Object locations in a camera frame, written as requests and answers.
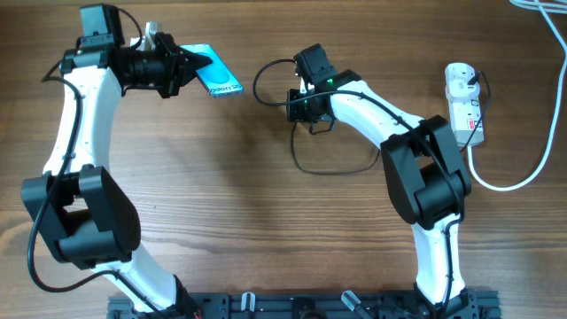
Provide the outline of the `blue Galaxy smartphone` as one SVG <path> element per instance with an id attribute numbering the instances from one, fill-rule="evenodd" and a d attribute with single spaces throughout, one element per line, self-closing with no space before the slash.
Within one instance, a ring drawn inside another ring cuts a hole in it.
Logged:
<path id="1" fill-rule="evenodd" d="M 209 43 L 185 44 L 182 48 L 212 60 L 210 65 L 197 71 L 198 79 L 211 97 L 228 97 L 244 92 L 244 87 Z"/>

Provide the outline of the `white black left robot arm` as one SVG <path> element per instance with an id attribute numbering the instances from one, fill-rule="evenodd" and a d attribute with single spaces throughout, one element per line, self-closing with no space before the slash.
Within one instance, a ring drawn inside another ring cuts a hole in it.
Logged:
<path id="1" fill-rule="evenodd" d="M 45 76 L 63 85 L 65 101 L 42 174 L 21 188 L 33 221 L 28 272 L 39 288 L 51 291 L 35 266 L 33 251 L 42 239 L 56 261 L 88 270 L 90 279 L 105 277 L 121 289 L 132 316 L 199 318 L 202 309 L 179 278 L 143 247 L 136 208 L 110 174 L 109 151 L 113 116 L 128 91 L 176 96 L 211 59 L 185 50 L 160 31 L 127 44 L 124 13 L 111 4 L 83 6 L 82 36 Z"/>

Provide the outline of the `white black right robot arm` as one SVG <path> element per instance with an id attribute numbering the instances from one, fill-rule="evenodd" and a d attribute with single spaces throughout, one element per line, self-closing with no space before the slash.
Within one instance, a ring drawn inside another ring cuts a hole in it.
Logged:
<path id="1" fill-rule="evenodd" d="M 301 83 L 288 93 L 289 121 L 340 121 L 379 149 L 389 198 L 414 234 L 417 292 L 431 316 L 453 315 L 465 305 L 458 230 L 471 183 L 448 121 L 402 111 L 357 73 L 338 72 L 319 43 L 292 60 Z"/>

